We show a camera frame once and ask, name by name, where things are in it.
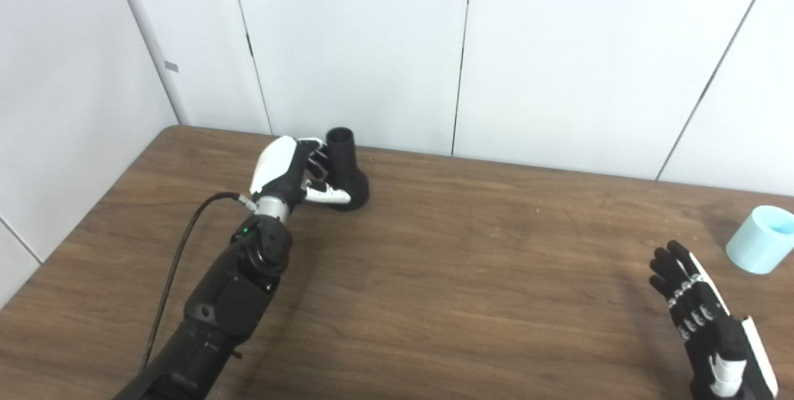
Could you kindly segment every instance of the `cyan container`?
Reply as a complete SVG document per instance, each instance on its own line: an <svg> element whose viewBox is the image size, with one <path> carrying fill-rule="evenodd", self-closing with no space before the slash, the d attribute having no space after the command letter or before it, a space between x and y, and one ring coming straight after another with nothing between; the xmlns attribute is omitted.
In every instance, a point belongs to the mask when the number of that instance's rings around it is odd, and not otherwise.
<svg viewBox="0 0 794 400"><path fill-rule="evenodd" d="M766 275L794 248L794 214L757 206L725 247L739 268Z"/></svg>

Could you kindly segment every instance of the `robotic hand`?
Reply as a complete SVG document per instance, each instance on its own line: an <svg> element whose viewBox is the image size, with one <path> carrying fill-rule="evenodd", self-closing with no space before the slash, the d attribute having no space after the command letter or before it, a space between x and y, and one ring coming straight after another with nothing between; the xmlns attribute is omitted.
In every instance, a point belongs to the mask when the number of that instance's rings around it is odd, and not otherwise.
<svg viewBox="0 0 794 400"><path fill-rule="evenodd" d="M657 248L650 267L692 364L695 400L772 400L777 379L752 318L731 316L697 258L671 241Z"/></svg>
<svg viewBox="0 0 794 400"><path fill-rule="evenodd" d="M352 132L335 128L327 140L284 136L264 149L252 200L234 194L252 216L187 299L176 332L114 400L207 397L229 358L240 357L236 347L253 335L287 270L292 234L286 224L295 206L309 200L351 211L367 202L368 179L355 164ZM314 179L306 179L306 171Z"/></svg>

